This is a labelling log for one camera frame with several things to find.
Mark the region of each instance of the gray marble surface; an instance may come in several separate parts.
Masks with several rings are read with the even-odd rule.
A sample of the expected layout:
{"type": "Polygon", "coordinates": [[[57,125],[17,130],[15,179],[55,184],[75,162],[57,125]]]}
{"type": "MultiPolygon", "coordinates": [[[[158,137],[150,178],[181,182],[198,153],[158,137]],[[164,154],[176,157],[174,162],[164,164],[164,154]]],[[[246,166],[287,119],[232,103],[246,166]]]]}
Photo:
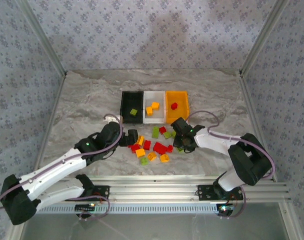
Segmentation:
{"type": "MultiPolygon", "coordinates": [[[[252,126],[239,86],[239,77],[231,70],[82,70],[69,71],[55,113],[42,166],[63,155],[80,139],[100,132],[106,113],[119,115],[122,91],[187,91],[190,112],[208,110],[221,125],[215,131],[242,135],[252,133],[252,126]]],[[[215,119],[205,113],[191,118],[191,124],[209,126],[215,119]]],[[[135,128],[145,139],[151,138],[153,124],[125,124],[135,128]]],[[[160,135],[159,142],[172,144],[160,135]]],[[[127,147],[118,147],[107,160],[100,160],[73,175],[219,175],[231,166],[230,159],[209,149],[193,153],[169,154],[170,162],[159,159],[141,166],[127,147]]]]}

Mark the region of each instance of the patterned wallpaper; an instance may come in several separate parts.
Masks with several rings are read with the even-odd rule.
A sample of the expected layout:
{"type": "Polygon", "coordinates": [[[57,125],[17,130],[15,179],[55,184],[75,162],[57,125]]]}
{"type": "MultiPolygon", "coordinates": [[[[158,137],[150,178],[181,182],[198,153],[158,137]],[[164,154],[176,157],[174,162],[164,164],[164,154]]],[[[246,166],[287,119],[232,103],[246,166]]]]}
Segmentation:
{"type": "Polygon", "coordinates": [[[29,0],[66,70],[241,68],[274,0],[29,0]]]}
{"type": "Polygon", "coordinates": [[[290,1],[246,79],[304,232],[304,0],[290,1]]]}
{"type": "MultiPolygon", "coordinates": [[[[12,0],[0,0],[0,191],[34,166],[61,77],[12,0]]],[[[0,211],[0,239],[8,217],[0,211]]]]}

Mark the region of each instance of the orange block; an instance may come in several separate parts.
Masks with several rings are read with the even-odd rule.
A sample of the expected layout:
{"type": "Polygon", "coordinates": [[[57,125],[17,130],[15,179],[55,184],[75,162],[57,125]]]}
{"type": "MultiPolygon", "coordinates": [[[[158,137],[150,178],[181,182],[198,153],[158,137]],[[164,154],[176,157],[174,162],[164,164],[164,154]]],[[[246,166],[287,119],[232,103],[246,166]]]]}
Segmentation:
{"type": "Polygon", "coordinates": [[[153,109],[153,110],[159,110],[159,108],[160,108],[160,103],[159,102],[152,102],[152,105],[151,105],[151,108],[153,109]]]}
{"type": "Polygon", "coordinates": [[[144,142],[144,137],[143,136],[139,136],[137,139],[136,144],[138,144],[139,146],[143,145],[144,142]]]}
{"type": "Polygon", "coordinates": [[[153,161],[154,159],[156,159],[156,154],[154,152],[150,152],[147,155],[147,158],[148,158],[149,161],[153,161]]]}
{"type": "Polygon", "coordinates": [[[151,107],[151,106],[148,106],[148,107],[146,108],[146,114],[147,114],[147,116],[153,115],[153,110],[152,110],[152,107],[151,107]]]}
{"type": "Polygon", "coordinates": [[[170,161],[170,158],[168,157],[167,154],[163,154],[160,156],[160,160],[162,163],[167,163],[168,161],[170,161]]]}
{"type": "Polygon", "coordinates": [[[137,149],[137,150],[135,151],[135,153],[136,153],[137,158],[140,158],[140,157],[142,157],[142,156],[145,156],[145,150],[142,149],[142,148],[137,149]]]}

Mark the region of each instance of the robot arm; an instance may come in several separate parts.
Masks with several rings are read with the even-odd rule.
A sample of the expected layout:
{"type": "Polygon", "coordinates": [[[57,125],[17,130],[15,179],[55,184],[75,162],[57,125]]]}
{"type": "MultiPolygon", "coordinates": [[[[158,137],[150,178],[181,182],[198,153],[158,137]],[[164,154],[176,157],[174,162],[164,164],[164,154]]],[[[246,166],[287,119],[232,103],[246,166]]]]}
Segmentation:
{"type": "Polygon", "coordinates": [[[104,159],[108,153],[113,154],[117,146],[133,145],[137,141],[137,131],[131,129],[128,130],[128,135],[123,132],[119,142],[109,147],[119,138],[120,129],[118,123],[110,122],[101,132],[81,139],[74,148],[43,168],[20,178],[8,176],[1,191],[2,195],[7,194],[1,198],[1,203],[12,223],[24,223],[41,208],[63,200],[92,195],[94,185],[84,174],[77,175],[70,181],[57,182],[95,161],[104,159]]]}
{"type": "Polygon", "coordinates": [[[174,147],[182,148],[186,153],[196,148],[208,148],[231,158],[233,168],[223,173],[213,183],[214,191],[220,199],[227,198],[229,192],[236,187],[244,184],[255,185],[272,167],[271,162],[262,152],[242,142],[245,140],[264,149],[250,133],[244,136],[229,136],[211,131],[210,134],[204,126],[192,127],[183,118],[177,119],[171,126],[176,132],[174,147]]]}

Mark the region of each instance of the lego brick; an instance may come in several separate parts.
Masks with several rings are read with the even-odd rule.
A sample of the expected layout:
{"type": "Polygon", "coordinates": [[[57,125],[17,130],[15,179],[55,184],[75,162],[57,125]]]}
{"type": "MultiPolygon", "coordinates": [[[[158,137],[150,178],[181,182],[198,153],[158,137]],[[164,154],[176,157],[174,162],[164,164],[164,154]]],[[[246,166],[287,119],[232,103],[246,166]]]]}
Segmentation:
{"type": "Polygon", "coordinates": [[[167,152],[168,152],[168,153],[172,153],[172,152],[173,152],[173,146],[172,146],[172,145],[169,145],[169,146],[167,147],[167,152]]]}
{"type": "Polygon", "coordinates": [[[164,145],[161,144],[160,149],[159,149],[159,151],[158,151],[158,154],[163,155],[163,154],[165,154],[166,152],[167,152],[167,146],[164,146],[164,145]]]}
{"type": "Polygon", "coordinates": [[[136,144],[138,144],[139,146],[143,145],[144,142],[144,137],[143,136],[139,136],[137,139],[136,144]]]}
{"type": "Polygon", "coordinates": [[[160,133],[163,134],[166,132],[166,128],[163,126],[163,127],[160,127],[159,129],[160,133]]]}
{"type": "Polygon", "coordinates": [[[151,148],[151,141],[145,140],[143,149],[150,150],[150,148],[151,148]]]}
{"type": "Polygon", "coordinates": [[[160,160],[161,160],[161,163],[167,163],[168,161],[170,161],[170,158],[168,157],[167,154],[163,154],[160,156],[160,160]]]}
{"type": "Polygon", "coordinates": [[[154,152],[158,152],[158,150],[159,150],[159,148],[160,148],[161,145],[162,144],[160,144],[159,142],[156,142],[155,145],[154,145],[154,147],[153,147],[153,151],[154,152]]]}
{"type": "Polygon", "coordinates": [[[165,154],[167,151],[167,147],[163,144],[160,144],[159,142],[156,142],[153,148],[154,152],[157,152],[158,154],[165,154]]]}
{"type": "Polygon", "coordinates": [[[153,127],[152,138],[158,139],[158,127],[157,126],[153,127]]]}
{"type": "Polygon", "coordinates": [[[149,161],[153,161],[154,159],[156,159],[156,154],[154,152],[150,152],[147,155],[147,158],[148,158],[149,161]]]}
{"type": "Polygon", "coordinates": [[[153,109],[152,109],[151,106],[148,106],[148,107],[146,108],[146,114],[147,114],[147,116],[153,115],[153,109]]]}
{"type": "Polygon", "coordinates": [[[135,151],[137,158],[145,156],[145,150],[140,148],[135,151]]]}
{"type": "Polygon", "coordinates": [[[136,109],[134,109],[134,108],[132,108],[132,110],[130,111],[130,115],[132,115],[132,116],[136,116],[136,114],[137,114],[137,110],[136,109]]]}
{"type": "Polygon", "coordinates": [[[172,110],[177,109],[177,103],[176,103],[176,102],[175,102],[175,103],[173,103],[173,104],[171,105],[171,109],[172,109],[172,110]]]}
{"type": "Polygon", "coordinates": [[[138,144],[134,144],[134,145],[131,146],[132,153],[135,153],[135,151],[137,149],[140,149],[140,146],[138,144]]]}
{"type": "Polygon", "coordinates": [[[171,137],[172,137],[172,138],[175,138],[175,136],[176,136],[176,131],[172,131],[172,132],[171,132],[171,137]]]}
{"type": "Polygon", "coordinates": [[[140,162],[141,162],[142,166],[145,166],[145,165],[148,164],[148,159],[146,157],[143,157],[143,158],[140,159],[140,162]]]}
{"type": "Polygon", "coordinates": [[[169,139],[171,137],[171,134],[168,131],[163,133],[163,135],[164,135],[165,139],[169,139]]]}
{"type": "Polygon", "coordinates": [[[176,149],[178,150],[179,153],[184,153],[184,149],[183,148],[177,147],[176,149]]]}
{"type": "Polygon", "coordinates": [[[153,109],[153,110],[159,110],[159,108],[160,108],[160,103],[159,102],[152,102],[152,105],[151,105],[151,108],[153,109]]]}

